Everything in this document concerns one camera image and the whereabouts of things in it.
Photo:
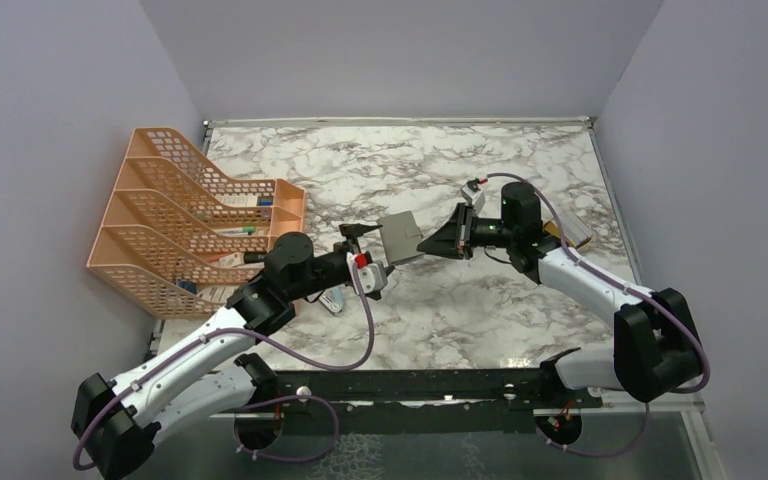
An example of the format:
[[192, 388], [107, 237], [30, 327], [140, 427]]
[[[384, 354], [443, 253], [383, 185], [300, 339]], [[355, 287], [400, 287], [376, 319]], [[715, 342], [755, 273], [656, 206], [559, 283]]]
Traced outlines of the grey card holder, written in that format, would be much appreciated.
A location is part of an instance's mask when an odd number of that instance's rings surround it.
[[411, 211], [387, 215], [377, 220], [387, 264], [399, 266], [420, 259], [418, 245], [423, 233]]

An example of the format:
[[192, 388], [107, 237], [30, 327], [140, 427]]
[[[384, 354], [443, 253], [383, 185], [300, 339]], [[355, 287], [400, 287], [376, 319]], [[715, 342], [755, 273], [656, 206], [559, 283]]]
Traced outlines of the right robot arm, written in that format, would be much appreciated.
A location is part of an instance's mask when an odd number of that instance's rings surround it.
[[680, 292], [627, 283], [585, 260], [563, 234], [545, 229], [542, 210], [548, 202], [525, 180], [503, 186], [499, 218], [480, 217], [481, 183], [467, 182], [463, 201], [418, 244], [418, 251], [468, 260], [477, 248], [502, 249], [516, 271], [572, 298], [613, 332], [605, 346], [574, 348], [541, 362], [536, 384], [545, 404], [560, 407], [587, 388], [625, 391], [648, 403], [665, 393], [694, 393], [706, 385], [710, 365]]

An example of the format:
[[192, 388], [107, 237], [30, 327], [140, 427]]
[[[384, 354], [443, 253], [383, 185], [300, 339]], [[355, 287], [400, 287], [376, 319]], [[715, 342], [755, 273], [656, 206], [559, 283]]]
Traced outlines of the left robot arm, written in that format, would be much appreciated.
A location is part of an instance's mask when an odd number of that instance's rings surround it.
[[310, 295], [349, 284], [365, 309], [381, 297], [390, 271], [359, 244], [360, 237], [378, 228], [342, 224], [342, 241], [322, 255], [315, 255], [304, 233], [281, 235], [264, 255], [260, 271], [171, 349], [111, 379], [99, 373], [87, 377], [78, 387], [71, 419], [78, 439], [73, 468], [123, 479], [185, 425], [235, 406], [254, 411], [269, 406], [275, 386], [254, 367], [214, 370], [259, 343], [316, 368], [342, 371], [271, 336], [295, 317], [295, 301]]

